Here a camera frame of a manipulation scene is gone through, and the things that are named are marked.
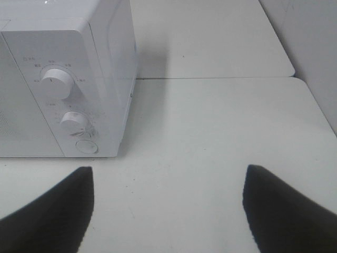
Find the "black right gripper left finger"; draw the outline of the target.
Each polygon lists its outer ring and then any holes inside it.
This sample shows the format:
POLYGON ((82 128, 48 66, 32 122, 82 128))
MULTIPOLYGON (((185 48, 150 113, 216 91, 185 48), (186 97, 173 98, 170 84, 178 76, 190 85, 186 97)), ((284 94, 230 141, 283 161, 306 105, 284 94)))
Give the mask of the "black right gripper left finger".
POLYGON ((93 170, 79 167, 1 219, 1 252, 78 252, 93 210, 93 170))

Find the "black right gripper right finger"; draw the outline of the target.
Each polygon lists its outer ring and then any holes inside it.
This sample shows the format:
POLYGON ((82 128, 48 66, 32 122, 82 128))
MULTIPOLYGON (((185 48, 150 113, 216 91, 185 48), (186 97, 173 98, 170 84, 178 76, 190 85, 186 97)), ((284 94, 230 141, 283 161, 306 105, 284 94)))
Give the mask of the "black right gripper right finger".
POLYGON ((262 166, 247 167, 243 209, 260 252, 336 252, 336 214, 262 166))

